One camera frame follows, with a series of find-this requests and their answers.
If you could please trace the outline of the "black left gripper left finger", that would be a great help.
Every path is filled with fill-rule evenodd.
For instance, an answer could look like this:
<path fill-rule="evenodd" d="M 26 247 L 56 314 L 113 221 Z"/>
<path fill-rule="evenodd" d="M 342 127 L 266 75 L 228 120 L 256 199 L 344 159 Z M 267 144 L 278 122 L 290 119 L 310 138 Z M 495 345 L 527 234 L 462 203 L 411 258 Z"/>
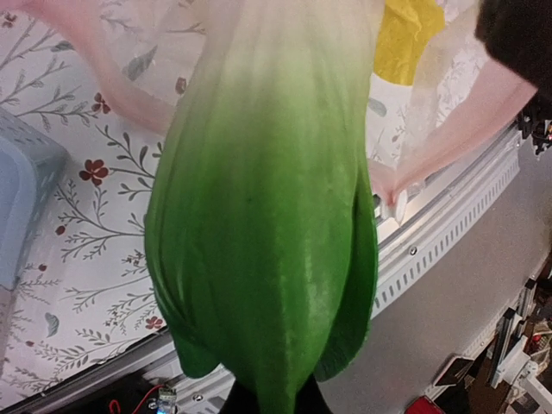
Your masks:
<path fill-rule="evenodd" d="M 232 385 L 220 414 L 258 414 L 259 406 L 254 393 L 238 380 Z"/>

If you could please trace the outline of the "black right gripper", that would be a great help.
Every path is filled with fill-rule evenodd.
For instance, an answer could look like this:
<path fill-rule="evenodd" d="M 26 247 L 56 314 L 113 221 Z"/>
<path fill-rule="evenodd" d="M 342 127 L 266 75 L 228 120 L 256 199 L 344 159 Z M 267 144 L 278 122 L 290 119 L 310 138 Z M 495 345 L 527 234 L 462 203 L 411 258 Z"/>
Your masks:
<path fill-rule="evenodd" d="M 475 37 L 491 58 L 551 93 L 550 1 L 480 1 Z"/>

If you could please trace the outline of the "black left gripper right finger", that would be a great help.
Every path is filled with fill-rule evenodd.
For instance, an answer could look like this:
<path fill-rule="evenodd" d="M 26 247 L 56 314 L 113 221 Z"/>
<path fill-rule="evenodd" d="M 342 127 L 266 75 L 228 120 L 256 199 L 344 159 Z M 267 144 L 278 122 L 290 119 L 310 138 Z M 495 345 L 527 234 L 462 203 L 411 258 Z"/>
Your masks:
<path fill-rule="evenodd" d="M 332 414 L 313 374 L 297 394 L 297 414 Z"/>

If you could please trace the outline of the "clear pink zip top bag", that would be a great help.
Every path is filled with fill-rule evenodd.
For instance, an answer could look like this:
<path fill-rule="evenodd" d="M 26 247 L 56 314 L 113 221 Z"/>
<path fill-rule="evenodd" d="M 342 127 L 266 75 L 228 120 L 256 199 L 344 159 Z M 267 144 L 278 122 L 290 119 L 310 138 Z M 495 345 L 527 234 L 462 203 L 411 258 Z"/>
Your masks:
<path fill-rule="evenodd" d="M 370 166 L 365 121 L 373 63 L 367 1 L 206 1 L 206 41 L 176 107 L 135 87 L 100 46 L 95 1 L 4 1 L 62 34 L 120 116 L 166 136 L 148 235 L 373 225 L 393 204 L 505 126 L 535 87 L 496 61 L 397 168 Z"/>

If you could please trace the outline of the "yellow napa cabbage toy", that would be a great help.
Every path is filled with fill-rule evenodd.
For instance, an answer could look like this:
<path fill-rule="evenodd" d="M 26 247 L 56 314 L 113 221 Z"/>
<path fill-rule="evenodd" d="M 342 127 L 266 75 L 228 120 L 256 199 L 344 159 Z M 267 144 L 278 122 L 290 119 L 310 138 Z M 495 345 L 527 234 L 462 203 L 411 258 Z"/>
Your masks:
<path fill-rule="evenodd" d="M 432 0 L 386 0 L 374 58 L 374 73 L 411 86 L 429 40 L 445 27 L 444 11 Z"/>

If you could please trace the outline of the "green bok choy toy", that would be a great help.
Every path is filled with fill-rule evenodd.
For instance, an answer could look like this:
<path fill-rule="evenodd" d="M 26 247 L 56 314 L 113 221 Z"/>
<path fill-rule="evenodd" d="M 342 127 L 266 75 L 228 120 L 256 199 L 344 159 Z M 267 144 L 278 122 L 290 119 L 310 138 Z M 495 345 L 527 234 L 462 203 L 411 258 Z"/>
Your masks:
<path fill-rule="evenodd" d="M 155 175 L 145 253 L 179 365 L 225 413 L 326 413 L 369 331 L 366 112 L 381 1 L 209 1 Z"/>

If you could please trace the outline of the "light blue plastic basket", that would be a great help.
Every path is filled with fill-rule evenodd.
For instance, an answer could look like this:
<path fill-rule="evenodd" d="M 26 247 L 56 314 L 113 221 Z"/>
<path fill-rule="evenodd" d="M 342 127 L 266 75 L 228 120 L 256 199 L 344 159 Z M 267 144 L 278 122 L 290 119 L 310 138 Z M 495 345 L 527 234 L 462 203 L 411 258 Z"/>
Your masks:
<path fill-rule="evenodd" d="M 11 291 L 68 152 L 1 110 L 1 287 Z"/>

